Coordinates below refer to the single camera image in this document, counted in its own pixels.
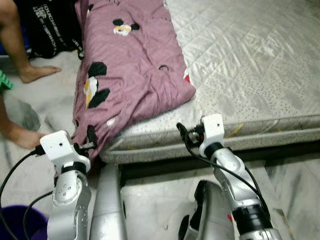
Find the green object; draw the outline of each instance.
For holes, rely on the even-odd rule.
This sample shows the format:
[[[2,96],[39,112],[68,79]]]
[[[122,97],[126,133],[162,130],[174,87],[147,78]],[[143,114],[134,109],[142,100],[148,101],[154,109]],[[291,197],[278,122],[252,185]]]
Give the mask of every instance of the green object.
[[[0,70],[0,93],[3,90],[12,90],[15,88],[15,85],[9,81],[7,76]]]

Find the pink quilt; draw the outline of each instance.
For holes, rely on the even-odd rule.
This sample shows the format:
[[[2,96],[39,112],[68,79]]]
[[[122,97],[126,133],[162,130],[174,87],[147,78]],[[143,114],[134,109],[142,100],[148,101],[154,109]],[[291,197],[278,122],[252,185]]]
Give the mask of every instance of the pink quilt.
[[[97,149],[123,128],[173,109],[195,94],[163,0],[78,0],[85,57],[78,70],[73,142],[94,128]]]

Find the white mattress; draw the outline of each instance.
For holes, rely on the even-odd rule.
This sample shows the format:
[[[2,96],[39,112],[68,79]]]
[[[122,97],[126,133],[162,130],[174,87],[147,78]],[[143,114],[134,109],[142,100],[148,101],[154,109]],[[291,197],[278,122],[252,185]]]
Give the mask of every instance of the white mattress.
[[[188,156],[188,128],[220,113],[235,150],[320,139],[318,0],[167,0],[196,96],[122,131],[105,162]]]

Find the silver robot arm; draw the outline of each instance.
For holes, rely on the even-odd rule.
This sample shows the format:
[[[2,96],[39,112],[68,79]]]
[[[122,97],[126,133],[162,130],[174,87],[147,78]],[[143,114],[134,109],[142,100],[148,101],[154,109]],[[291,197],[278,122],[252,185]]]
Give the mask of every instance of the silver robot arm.
[[[65,131],[46,135],[40,143],[58,174],[52,193],[48,239],[86,240],[91,199],[86,173],[90,170],[90,161],[76,152]]]
[[[202,118],[204,128],[200,154],[213,163],[232,171],[255,186],[245,169],[244,162],[229,149],[224,148],[224,124],[220,114]],[[239,240],[282,240],[277,229],[272,227],[270,214],[263,206],[262,200],[241,180],[230,173],[214,169],[214,175],[220,182],[222,192],[230,205],[232,215],[240,233]]]

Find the purple bucket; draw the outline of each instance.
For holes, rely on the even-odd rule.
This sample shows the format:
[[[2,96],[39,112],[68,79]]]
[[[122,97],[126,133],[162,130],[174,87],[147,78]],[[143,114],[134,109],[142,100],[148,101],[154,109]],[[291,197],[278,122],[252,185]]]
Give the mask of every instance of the purple bucket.
[[[3,208],[3,216],[11,231],[20,240],[26,239],[22,220],[27,206],[16,205]],[[31,240],[47,240],[48,219],[38,210],[32,208],[26,216],[26,231]],[[12,240],[3,222],[0,220],[0,239]]]

